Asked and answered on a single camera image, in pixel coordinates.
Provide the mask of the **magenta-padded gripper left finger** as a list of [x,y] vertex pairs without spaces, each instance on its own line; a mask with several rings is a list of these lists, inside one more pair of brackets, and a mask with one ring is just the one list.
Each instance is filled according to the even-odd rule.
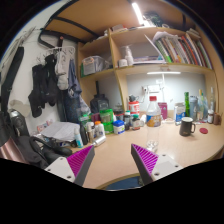
[[95,156],[94,149],[95,147],[90,145],[67,158],[59,157],[46,168],[46,171],[82,186]]

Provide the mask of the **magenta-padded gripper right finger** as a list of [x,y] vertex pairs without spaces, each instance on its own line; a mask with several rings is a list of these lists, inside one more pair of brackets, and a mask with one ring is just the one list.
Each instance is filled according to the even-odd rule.
[[157,155],[136,144],[131,145],[131,155],[144,185],[182,169],[182,166],[167,154]]

